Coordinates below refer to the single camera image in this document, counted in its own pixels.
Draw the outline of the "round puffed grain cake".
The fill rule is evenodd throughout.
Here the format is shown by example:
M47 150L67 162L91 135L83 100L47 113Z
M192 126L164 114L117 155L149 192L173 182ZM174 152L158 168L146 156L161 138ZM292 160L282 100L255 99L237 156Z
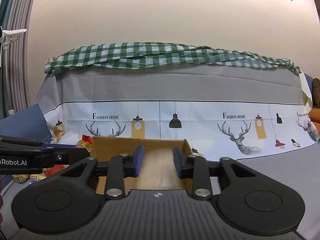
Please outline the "round puffed grain cake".
M12 175L12 179L16 183L23 184L29 179L29 175L27 175L27 174L15 174L15 175Z

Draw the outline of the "yellow Alpenliebe candy bar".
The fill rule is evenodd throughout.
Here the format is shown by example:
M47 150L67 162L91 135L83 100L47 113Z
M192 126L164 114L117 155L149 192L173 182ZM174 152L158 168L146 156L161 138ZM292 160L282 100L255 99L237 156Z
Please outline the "yellow Alpenliebe candy bar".
M29 176L29 178L32 180L32 181L42 181L43 179L47 178L46 176L42 175L42 174L31 174Z

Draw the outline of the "red peanut snack bag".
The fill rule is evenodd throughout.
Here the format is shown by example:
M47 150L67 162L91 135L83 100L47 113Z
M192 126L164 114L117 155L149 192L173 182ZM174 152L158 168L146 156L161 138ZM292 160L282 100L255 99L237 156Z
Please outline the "red peanut snack bag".
M92 137L89 135L82 135L81 139L76 143L76 148L84 148L91 153L93 148Z

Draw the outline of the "red square snack packet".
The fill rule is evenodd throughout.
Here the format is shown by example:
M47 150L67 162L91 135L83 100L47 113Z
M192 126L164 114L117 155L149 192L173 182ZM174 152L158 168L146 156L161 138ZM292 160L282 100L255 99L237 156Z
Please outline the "red square snack packet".
M59 164L59 165L55 165L55 166L53 166L51 168L45 168L43 170L43 172L44 172L45 176L49 177L51 175L56 174L57 172L60 172L60 171L64 170L67 167L68 167L68 165L60 165Z

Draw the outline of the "brown cardboard box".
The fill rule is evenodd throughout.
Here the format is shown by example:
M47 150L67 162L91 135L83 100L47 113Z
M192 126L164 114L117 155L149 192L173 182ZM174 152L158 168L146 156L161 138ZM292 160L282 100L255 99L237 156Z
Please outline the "brown cardboard box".
M173 148L183 154L202 156L191 148L187 140L132 139L120 137L93 137L91 156L97 161L108 161L116 155L132 154L138 145L144 146L142 168L137 178L125 178L125 193L130 190L181 190L191 193L192 180L179 179L173 160Z

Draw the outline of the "grey deer print cloth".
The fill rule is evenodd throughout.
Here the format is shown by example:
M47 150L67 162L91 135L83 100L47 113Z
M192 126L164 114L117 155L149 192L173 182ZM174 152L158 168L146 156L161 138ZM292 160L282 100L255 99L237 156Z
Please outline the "grey deer print cloth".
M187 140L208 160L238 160L299 192L306 212L298 231L319 239L311 84L311 77L286 67L91 68L48 75L37 101L61 144L84 134Z

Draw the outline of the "green checkered cloth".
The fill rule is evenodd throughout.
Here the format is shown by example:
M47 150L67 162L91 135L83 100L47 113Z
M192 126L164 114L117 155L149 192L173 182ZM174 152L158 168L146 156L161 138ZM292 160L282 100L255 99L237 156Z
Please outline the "green checkered cloth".
M257 69L284 66L294 74L301 72L300 68L289 59L267 57L249 51L159 42L81 46L49 59L44 72L56 75L69 70L91 67L140 70L174 64L215 64Z

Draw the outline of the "orange cushion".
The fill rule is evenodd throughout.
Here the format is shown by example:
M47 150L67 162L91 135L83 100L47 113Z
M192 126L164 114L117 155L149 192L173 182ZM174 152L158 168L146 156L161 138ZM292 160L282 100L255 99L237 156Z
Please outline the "orange cushion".
M309 117L313 124L316 126L317 131L320 133L320 108L315 106L309 112Z

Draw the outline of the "brown blanket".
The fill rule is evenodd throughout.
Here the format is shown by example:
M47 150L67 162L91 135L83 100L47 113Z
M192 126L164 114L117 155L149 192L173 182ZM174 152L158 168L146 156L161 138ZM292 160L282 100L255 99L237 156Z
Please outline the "brown blanket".
M313 79L312 97L314 106L320 107L320 79L318 78Z

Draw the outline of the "grey curtain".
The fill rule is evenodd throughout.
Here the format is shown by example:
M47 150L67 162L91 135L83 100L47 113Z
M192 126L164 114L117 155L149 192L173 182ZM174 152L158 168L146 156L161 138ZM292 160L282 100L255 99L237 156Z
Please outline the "grey curtain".
M1 27L4 30L29 29L34 0L1 0ZM28 31L4 51L1 67L1 118L28 108Z

